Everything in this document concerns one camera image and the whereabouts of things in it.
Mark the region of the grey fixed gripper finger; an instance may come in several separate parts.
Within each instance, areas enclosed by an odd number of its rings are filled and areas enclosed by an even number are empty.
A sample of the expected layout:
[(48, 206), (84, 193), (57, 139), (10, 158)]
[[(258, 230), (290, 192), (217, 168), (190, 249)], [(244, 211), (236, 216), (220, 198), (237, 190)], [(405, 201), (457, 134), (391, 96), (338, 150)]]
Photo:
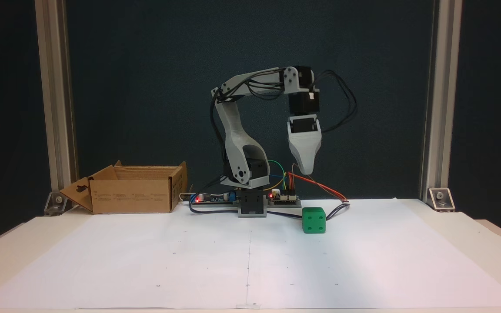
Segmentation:
[(305, 175), (314, 172), (315, 158), (321, 147), (321, 138), (320, 131), (288, 133), (290, 151)]

